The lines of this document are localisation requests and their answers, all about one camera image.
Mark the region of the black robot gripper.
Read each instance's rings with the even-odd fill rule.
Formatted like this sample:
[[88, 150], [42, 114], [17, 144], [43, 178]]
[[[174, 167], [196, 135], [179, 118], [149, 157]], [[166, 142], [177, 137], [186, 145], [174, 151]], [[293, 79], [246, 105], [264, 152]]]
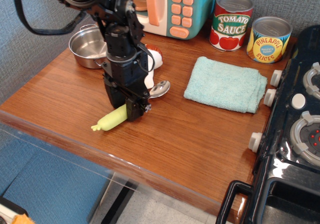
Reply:
[[103, 80], [113, 108], [126, 104], [127, 120], [133, 122], [150, 111], [149, 91], [145, 78], [149, 73], [147, 51], [132, 51], [128, 56], [107, 53], [108, 63], [102, 64]]

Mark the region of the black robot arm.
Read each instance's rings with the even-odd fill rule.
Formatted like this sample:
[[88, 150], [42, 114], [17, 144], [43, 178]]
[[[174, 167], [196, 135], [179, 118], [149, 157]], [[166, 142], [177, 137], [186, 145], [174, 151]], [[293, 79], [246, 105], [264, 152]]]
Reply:
[[67, 7], [90, 14], [107, 44], [108, 62], [102, 65], [105, 89], [111, 105], [126, 106], [134, 121], [150, 109], [145, 78], [151, 53], [141, 42], [144, 36], [133, 0], [58, 0]]

